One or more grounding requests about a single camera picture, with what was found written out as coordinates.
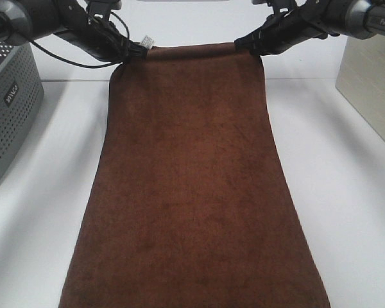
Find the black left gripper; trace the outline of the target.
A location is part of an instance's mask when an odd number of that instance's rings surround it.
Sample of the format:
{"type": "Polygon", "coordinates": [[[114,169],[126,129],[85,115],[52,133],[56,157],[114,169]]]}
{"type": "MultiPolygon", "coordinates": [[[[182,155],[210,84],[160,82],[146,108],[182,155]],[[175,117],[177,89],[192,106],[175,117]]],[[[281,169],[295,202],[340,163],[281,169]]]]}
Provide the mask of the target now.
{"type": "Polygon", "coordinates": [[[112,10],[120,10],[120,1],[57,1],[61,27],[56,36],[84,50],[99,61],[124,61],[145,58],[148,49],[128,40],[110,22],[112,10]]]}

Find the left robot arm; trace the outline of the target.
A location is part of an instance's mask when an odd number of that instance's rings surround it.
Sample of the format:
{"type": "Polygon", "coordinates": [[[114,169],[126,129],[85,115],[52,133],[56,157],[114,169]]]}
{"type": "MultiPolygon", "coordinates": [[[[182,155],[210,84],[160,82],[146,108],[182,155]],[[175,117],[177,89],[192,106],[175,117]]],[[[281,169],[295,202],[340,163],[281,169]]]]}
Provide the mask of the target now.
{"type": "Polygon", "coordinates": [[[96,60],[127,63],[148,50],[122,35],[110,16],[120,1],[0,1],[0,42],[21,46],[49,35],[80,48],[96,60]]]}

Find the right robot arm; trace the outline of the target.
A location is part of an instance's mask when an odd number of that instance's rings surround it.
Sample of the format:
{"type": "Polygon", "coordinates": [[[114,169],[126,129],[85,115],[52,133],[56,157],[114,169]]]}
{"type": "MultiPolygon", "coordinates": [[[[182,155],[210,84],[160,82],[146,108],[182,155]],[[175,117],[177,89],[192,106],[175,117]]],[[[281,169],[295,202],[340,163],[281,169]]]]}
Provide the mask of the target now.
{"type": "Polygon", "coordinates": [[[279,55],[309,39],[346,35],[366,40],[385,36],[385,1],[308,0],[253,1],[273,9],[265,23],[234,41],[237,49],[252,55],[279,55]]]}

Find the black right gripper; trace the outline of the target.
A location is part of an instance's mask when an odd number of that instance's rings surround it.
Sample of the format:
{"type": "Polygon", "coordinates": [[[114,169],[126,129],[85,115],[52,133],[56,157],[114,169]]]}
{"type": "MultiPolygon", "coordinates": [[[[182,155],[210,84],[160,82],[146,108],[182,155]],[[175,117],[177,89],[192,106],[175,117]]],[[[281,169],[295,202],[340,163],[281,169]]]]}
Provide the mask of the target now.
{"type": "Polygon", "coordinates": [[[326,39],[337,35],[340,20],[338,1],[306,1],[298,6],[296,1],[257,1],[273,9],[259,30],[237,38],[237,50],[247,50],[251,55],[279,55],[289,48],[309,39],[326,39]]]}

